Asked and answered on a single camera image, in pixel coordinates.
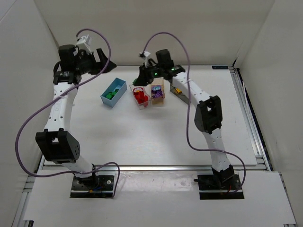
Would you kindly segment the red flower lego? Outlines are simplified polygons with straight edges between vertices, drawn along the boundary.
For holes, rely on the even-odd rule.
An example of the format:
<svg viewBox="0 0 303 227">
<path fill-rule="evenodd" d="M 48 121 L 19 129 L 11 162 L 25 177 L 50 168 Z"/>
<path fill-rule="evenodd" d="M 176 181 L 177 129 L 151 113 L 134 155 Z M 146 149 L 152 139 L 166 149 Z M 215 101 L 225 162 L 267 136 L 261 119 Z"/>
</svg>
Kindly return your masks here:
<svg viewBox="0 0 303 227">
<path fill-rule="evenodd" d="M 142 87 L 135 87 L 135 88 L 133 89 L 133 92 L 134 92 L 134 93 L 144 92 L 144 89 L 143 89 Z"/>
</svg>

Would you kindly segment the purple lotus lego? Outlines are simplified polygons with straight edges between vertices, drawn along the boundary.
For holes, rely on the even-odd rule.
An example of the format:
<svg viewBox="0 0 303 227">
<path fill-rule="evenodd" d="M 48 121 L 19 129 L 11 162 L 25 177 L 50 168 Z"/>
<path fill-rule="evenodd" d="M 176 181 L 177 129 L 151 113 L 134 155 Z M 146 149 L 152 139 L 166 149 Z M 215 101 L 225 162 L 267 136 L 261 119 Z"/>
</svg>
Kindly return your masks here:
<svg viewBox="0 0 303 227">
<path fill-rule="evenodd" d="M 159 90 L 161 90 L 162 88 L 161 88 L 161 86 L 153 86 L 152 87 L 152 90 L 153 91 L 159 91 Z"/>
</svg>

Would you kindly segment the smoky grey container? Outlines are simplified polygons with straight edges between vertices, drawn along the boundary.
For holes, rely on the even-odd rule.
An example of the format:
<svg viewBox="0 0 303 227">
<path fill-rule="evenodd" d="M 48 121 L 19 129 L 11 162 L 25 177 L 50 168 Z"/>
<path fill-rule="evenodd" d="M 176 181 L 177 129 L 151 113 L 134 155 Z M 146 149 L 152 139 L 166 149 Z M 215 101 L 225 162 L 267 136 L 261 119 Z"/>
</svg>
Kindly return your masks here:
<svg viewBox="0 0 303 227">
<path fill-rule="evenodd" d="M 169 86 L 169 90 L 172 94 L 174 94 L 176 97 L 178 97 L 180 100 L 182 100 L 184 103 L 188 104 L 189 103 L 189 100 L 188 98 L 186 97 L 186 95 L 181 92 L 181 93 L 177 93 L 175 88 L 177 87 L 174 87 L 173 85 L 170 84 Z"/>
</svg>

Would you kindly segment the blue plastic container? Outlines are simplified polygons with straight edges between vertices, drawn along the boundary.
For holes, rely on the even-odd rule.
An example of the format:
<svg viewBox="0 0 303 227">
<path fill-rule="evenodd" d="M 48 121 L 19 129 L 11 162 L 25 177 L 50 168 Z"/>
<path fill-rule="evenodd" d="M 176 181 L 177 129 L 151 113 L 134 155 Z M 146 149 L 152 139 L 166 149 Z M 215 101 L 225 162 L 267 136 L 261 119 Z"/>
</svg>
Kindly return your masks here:
<svg viewBox="0 0 303 227">
<path fill-rule="evenodd" d="M 100 96 L 103 104 L 114 107 L 127 90 L 126 81 L 115 78 Z"/>
</svg>

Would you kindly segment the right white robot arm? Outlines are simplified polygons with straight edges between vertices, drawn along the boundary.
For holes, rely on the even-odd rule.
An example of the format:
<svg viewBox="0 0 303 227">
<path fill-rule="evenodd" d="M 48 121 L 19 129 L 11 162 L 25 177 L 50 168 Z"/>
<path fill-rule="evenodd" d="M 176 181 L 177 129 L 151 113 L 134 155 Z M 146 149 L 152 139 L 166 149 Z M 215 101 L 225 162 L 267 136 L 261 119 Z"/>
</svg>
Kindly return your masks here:
<svg viewBox="0 0 303 227">
<path fill-rule="evenodd" d="M 182 91 L 188 98 L 189 106 L 196 109 L 194 123 L 202 132 L 210 151 L 212 172 L 215 179 L 223 184 L 233 178 L 234 169 L 225 153 L 222 140 L 222 105 L 219 96 L 211 96 L 201 89 L 182 66 L 174 64 L 167 49 L 156 52 L 157 61 L 147 51 L 139 53 L 144 63 L 139 67 L 139 76 L 134 86 L 150 85 L 155 79 L 163 78 Z"/>
</svg>

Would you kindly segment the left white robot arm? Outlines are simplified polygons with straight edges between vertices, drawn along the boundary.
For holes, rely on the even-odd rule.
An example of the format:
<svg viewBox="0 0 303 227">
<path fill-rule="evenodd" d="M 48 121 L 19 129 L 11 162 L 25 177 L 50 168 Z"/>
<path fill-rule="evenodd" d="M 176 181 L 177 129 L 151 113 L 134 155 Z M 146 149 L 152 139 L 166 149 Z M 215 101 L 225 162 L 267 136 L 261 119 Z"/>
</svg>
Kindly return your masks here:
<svg viewBox="0 0 303 227">
<path fill-rule="evenodd" d="M 48 121 L 35 140 L 47 161 L 62 164 L 82 183 L 96 184 L 95 166 L 80 155 L 80 143 L 70 133 L 70 121 L 74 99 L 82 75 L 108 73 L 116 64 L 108 59 L 102 49 L 97 49 L 100 61 L 94 53 L 81 44 L 59 47 L 60 61 L 53 68 L 53 100 Z"/>
</svg>

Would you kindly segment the orange transparent container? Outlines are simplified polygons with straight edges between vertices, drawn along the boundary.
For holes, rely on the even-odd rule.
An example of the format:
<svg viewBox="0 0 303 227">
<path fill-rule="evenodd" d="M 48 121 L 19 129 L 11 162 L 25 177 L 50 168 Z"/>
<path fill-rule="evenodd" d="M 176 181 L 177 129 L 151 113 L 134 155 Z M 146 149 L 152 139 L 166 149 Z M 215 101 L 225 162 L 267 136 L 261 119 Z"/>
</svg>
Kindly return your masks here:
<svg viewBox="0 0 303 227">
<path fill-rule="evenodd" d="M 150 86 L 151 92 L 151 104 L 155 106 L 164 105 L 164 79 L 163 78 L 155 78 Z"/>
</svg>

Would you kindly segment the clear plastic container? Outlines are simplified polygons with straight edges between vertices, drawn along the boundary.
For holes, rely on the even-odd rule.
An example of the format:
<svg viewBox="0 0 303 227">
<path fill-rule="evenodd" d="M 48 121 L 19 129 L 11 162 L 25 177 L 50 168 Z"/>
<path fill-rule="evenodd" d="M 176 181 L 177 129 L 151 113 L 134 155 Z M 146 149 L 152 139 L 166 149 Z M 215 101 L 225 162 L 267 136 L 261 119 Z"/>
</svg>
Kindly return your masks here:
<svg viewBox="0 0 303 227">
<path fill-rule="evenodd" d="M 142 86 L 129 86 L 132 96 L 140 110 L 145 109 L 151 105 L 151 98 Z"/>
</svg>

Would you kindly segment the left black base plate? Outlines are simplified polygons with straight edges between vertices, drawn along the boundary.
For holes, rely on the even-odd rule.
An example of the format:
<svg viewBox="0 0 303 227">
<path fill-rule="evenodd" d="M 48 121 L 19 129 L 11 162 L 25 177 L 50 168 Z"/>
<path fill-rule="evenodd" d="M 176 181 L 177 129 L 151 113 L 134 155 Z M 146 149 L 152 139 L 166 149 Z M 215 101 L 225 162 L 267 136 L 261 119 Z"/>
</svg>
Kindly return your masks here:
<svg viewBox="0 0 303 227">
<path fill-rule="evenodd" d="M 96 175 L 87 178 L 73 177 L 70 198 L 112 198 L 115 176 Z"/>
</svg>

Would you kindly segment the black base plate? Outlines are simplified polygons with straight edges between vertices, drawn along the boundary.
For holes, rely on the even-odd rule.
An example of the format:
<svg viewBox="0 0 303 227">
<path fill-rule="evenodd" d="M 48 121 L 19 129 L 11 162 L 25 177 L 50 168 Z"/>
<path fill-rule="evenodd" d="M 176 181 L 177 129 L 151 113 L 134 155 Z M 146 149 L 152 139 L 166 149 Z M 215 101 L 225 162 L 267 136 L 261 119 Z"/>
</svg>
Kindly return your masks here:
<svg viewBox="0 0 303 227">
<path fill-rule="evenodd" d="M 198 184 L 200 200 L 242 200 L 243 190 L 238 174 L 223 184 L 214 175 L 198 175 L 194 182 Z"/>
<path fill-rule="evenodd" d="M 112 198 L 115 176 L 96 175 L 87 178 L 73 177 L 70 198 Z"/>
</svg>

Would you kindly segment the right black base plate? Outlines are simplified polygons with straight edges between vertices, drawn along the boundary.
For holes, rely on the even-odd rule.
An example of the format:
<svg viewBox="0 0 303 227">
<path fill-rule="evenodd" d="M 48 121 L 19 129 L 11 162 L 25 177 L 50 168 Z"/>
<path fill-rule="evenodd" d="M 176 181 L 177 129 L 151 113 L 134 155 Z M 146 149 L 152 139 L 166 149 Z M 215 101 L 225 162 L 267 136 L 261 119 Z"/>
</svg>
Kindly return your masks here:
<svg viewBox="0 0 303 227">
<path fill-rule="evenodd" d="M 238 174 L 223 184 L 214 175 L 198 175 L 194 182 L 198 184 L 200 200 L 242 200 L 243 190 Z"/>
</svg>

